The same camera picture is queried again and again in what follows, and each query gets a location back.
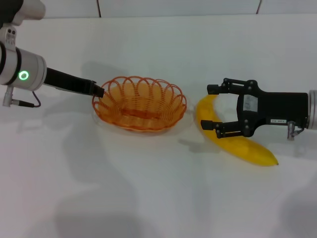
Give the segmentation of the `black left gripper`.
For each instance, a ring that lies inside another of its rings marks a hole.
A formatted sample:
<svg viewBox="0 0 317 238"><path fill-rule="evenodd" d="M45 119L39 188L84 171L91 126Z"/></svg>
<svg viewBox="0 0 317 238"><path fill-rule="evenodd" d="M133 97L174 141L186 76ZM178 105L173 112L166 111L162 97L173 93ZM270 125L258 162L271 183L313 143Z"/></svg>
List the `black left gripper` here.
<svg viewBox="0 0 317 238"><path fill-rule="evenodd" d="M96 85L92 80L79 78L51 68L47 68L44 84L58 90L93 95L99 98L102 98L105 92L104 88Z"/></svg>

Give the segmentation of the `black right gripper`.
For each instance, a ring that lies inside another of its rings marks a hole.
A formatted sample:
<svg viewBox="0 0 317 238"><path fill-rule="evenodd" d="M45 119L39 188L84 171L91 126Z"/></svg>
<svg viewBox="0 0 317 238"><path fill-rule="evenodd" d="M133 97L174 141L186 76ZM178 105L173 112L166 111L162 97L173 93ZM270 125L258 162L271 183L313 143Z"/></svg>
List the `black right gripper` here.
<svg viewBox="0 0 317 238"><path fill-rule="evenodd" d="M201 120L203 130L215 131L218 139L226 137L251 137L262 125L284 125L288 137L301 133L308 119L308 94L265 92L254 80L242 81L224 78L220 85L209 84L209 95L239 95L238 121L216 122Z"/></svg>

